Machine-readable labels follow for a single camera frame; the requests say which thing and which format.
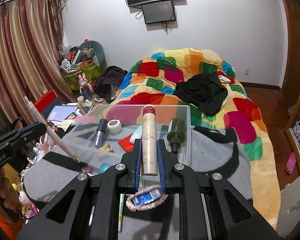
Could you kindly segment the white marker pen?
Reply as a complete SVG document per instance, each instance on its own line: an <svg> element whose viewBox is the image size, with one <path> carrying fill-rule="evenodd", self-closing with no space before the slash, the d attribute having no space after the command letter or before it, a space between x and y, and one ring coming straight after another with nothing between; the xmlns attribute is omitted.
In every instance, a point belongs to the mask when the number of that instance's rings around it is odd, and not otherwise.
<svg viewBox="0 0 300 240"><path fill-rule="evenodd" d="M39 123L42 123L46 126L46 132L51 137L51 139L72 159L74 159L76 162L80 162L77 155L74 154L72 149L63 142L63 140L57 135L57 133L48 125L47 121L44 119L44 117L39 113L39 111L34 106L33 102L30 101L27 96L24 96L24 101L27 105L28 110L31 112L33 117L36 121Z"/></svg>

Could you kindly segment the white green ointment tube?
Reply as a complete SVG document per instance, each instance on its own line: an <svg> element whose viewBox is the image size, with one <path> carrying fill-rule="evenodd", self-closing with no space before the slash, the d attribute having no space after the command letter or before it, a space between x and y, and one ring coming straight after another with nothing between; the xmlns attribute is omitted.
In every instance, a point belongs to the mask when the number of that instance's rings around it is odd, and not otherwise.
<svg viewBox="0 0 300 240"><path fill-rule="evenodd" d="M118 232L122 231L122 220L123 220L124 205L125 205L125 194L120 194Z"/></svg>

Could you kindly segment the purple spray bottle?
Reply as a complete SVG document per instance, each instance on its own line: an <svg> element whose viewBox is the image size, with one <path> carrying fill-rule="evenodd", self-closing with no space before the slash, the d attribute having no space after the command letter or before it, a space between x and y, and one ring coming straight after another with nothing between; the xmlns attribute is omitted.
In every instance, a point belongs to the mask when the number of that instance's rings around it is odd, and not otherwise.
<svg viewBox="0 0 300 240"><path fill-rule="evenodd" d="M103 144L104 136L107 131L108 121L106 119L101 119L97 130L96 130L96 137L95 137L95 146L96 148L100 148Z"/></svg>

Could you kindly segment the red tea package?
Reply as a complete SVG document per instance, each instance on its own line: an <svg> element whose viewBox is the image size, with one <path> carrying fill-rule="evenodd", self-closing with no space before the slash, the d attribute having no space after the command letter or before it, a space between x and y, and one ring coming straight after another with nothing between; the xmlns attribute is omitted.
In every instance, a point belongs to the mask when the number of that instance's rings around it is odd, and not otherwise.
<svg viewBox="0 0 300 240"><path fill-rule="evenodd" d="M132 152L134 144L130 142L132 134L121 139L118 144L125 150L125 152Z"/></svg>

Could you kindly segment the white gauze tape roll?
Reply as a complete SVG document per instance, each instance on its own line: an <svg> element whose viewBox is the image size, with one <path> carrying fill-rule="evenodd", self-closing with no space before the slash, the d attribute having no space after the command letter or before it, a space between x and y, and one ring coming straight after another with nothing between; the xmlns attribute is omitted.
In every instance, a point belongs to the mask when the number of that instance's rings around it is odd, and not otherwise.
<svg viewBox="0 0 300 240"><path fill-rule="evenodd" d="M110 120L107 128L110 134L118 134L122 131L121 121L119 119Z"/></svg>

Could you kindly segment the beige tube red cap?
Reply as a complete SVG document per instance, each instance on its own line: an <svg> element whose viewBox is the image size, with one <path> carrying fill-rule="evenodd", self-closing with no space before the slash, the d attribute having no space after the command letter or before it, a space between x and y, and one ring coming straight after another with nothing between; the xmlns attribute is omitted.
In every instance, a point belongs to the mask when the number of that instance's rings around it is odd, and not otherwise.
<svg viewBox="0 0 300 240"><path fill-rule="evenodd" d="M157 122L155 108L145 105L142 110L142 175L158 175Z"/></svg>

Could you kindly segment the blue Max staples box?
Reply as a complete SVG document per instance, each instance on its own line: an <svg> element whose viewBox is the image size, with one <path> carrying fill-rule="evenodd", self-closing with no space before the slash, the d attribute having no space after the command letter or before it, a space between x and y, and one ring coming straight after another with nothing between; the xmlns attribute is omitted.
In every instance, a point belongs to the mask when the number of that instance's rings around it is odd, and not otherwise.
<svg viewBox="0 0 300 240"><path fill-rule="evenodd" d="M161 189L153 188L150 190L146 190L138 193L136 196L132 198L132 203L135 206L143 206L150 204L163 196Z"/></svg>

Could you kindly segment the mint green bottle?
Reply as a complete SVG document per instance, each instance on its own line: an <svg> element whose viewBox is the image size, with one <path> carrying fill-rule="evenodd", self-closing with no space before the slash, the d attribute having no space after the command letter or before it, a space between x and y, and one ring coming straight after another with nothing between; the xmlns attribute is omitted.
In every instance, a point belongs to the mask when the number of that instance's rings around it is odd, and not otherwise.
<svg viewBox="0 0 300 240"><path fill-rule="evenodd" d="M133 134L131 135L129 142L131 144L134 144L136 139L141 139L142 137L142 125L138 126L136 128L136 130L133 132Z"/></svg>

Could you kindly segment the red box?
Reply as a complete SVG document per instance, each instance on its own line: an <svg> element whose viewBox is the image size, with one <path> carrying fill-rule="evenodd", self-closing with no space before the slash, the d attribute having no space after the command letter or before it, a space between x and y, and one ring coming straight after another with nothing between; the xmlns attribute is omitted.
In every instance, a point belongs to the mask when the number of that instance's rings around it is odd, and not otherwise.
<svg viewBox="0 0 300 240"><path fill-rule="evenodd" d="M34 106L36 109L42 113L44 109L46 109L50 103L52 103L57 98L57 94L54 90L50 90L43 94L35 103Z"/></svg>

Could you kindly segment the blue white booklet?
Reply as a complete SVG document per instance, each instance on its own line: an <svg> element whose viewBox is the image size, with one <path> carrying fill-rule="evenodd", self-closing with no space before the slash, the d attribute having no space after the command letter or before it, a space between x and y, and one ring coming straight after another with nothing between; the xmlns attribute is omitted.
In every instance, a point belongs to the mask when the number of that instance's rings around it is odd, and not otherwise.
<svg viewBox="0 0 300 240"><path fill-rule="evenodd" d="M55 106L47 117L47 121L63 121L72 113L75 113L77 106Z"/></svg>

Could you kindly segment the clear plastic storage bin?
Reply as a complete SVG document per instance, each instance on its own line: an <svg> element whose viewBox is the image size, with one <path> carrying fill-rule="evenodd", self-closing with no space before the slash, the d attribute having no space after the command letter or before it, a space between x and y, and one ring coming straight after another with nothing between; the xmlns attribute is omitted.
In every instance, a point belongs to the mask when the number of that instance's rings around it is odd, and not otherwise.
<svg viewBox="0 0 300 240"><path fill-rule="evenodd" d="M191 162L190 108L183 105L156 105L157 138L164 139L166 148L172 121L181 121L184 141L178 150L178 159ZM124 153L130 152L135 139L142 133L143 105L98 105L63 137L63 141L79 160L93 169L93 174L103 173L120 162Z"/></svg>

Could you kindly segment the dark green glass bottle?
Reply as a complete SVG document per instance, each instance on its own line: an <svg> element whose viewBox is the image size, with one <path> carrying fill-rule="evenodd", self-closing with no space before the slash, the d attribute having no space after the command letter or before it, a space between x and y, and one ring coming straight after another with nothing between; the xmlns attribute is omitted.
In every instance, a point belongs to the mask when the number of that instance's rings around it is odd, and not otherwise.
<svg viewBox="0 0 300 240"><path fill-rule="evenodd" d="M170 144L171 152L177 154L181 144L185 141L186 124L183 119L174 118L168 126L167 140Z"/></svg>

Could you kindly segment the dark purple clothes pile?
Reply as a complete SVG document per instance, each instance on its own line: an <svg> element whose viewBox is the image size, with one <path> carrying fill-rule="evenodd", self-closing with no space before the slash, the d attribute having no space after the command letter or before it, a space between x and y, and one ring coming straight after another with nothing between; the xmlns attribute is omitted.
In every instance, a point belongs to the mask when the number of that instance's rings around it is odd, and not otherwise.
<svg viewBox="0 0 300 240"><path fill-rule="evenodd" d="M111 103L127 74L126 70L118 66L109 66L94 82L94 93L104 98L107 103Z"/></svg>

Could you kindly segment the wooden wardrobe shelf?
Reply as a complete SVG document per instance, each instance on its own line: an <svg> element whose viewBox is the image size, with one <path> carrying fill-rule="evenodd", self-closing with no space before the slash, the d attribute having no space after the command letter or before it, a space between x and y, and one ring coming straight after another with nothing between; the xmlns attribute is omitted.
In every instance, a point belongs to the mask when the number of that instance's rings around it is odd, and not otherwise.
<svg viewBox="0 0 300 240"><path fill-rule="evenodd" d="M299 143L293 133L293 127L300 119L300 7L296 0L283 0L287 21L287 64L281 92L292 107L292 113L285 126L285 134L296 155L300 172Z"/></svg>

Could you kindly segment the wall mounted monitor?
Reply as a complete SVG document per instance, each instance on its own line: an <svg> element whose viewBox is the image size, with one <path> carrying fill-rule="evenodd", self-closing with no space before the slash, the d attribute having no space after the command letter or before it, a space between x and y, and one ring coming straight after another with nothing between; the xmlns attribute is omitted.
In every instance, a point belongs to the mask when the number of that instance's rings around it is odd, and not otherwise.
<svg viewBox="0 0 300 240"><path fill-rule="evenodd" d="M172 1L148 3L141 6L145 24L175 21Z"/></svg>

